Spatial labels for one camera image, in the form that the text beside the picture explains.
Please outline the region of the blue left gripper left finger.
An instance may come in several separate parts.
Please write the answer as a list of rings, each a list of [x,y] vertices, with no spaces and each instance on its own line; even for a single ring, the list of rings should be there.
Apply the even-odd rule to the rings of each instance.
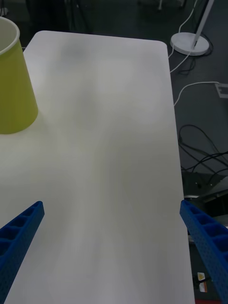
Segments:
[[[37,201],[0,229],[0,303],[8,296],[23,259],[45,215]]]

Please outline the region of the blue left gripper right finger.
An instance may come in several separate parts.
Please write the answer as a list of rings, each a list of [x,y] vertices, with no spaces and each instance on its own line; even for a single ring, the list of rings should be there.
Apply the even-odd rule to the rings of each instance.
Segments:
[[[180,216],[220,296],[228,302],[228,229],[190,202],[183,200]]]

